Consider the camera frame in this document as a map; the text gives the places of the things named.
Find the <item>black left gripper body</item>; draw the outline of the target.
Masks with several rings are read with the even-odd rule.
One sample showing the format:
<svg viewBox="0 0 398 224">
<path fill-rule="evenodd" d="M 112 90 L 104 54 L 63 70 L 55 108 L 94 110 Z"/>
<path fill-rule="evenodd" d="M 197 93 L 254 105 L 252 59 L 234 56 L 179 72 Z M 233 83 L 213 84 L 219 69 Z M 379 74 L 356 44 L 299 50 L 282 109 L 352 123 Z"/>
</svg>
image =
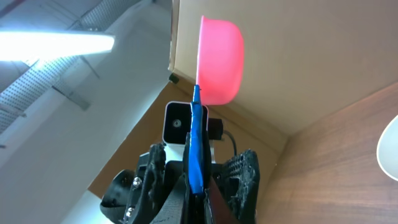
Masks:
<svg viewBox="0 0 398 224">
<path fill-rule="evenodd" d="M 257 154 L 244 151 L 223 164 L 205 159 L 205 186 L 195 194 L 188 154 L 167 162 L 165 144 L 153 144 L 137 169 L 122 170 L 99 205 L 113 223 L 255 223 L 260 182 Z"/>
</svg>

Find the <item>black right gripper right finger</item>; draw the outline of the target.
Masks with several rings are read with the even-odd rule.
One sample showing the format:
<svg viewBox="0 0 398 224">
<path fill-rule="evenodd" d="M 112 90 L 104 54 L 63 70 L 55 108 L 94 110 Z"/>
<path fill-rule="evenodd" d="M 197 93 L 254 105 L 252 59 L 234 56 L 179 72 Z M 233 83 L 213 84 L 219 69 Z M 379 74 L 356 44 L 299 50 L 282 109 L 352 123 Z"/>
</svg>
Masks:
<svg viewBox="0 0 398 224">
<path fill-rule="evenodd" d="M 212 177 L 208 188 L 205 190 L 204 209 L 206 224 L 239 224 Z"/>
</svg>

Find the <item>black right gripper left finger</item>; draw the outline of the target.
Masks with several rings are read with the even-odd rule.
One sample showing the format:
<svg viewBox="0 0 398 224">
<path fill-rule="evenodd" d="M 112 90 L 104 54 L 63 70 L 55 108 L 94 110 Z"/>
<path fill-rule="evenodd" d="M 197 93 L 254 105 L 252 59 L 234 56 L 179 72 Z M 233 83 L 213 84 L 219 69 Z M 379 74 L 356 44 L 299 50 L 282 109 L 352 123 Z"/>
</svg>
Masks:
<svg viewBox="0 0 398 224">
<path fill-rule="evenodd" d="M 191 190 L 186 174 L 182 174 L 155 217 L 155 224 L 187 224 Z"/>
</svg>

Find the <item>pink scoop with blue handle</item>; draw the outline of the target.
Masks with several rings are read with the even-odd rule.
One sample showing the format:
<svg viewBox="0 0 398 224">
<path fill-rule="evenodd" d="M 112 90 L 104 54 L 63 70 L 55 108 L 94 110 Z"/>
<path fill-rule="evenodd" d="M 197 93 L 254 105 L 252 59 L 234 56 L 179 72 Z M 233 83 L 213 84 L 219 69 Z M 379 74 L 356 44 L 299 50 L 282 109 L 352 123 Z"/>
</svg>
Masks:
<svg viewBox="0 0 398 224">
<path fill-rule="evenodd" d="M 239 91 L 243 68 L 244 39 L 239 27 L 202 16 L 188 150 L 188 183 L 195 195 L 204 192 L 207 181 L 203 106 L 230 103 Z"/>
</svg>

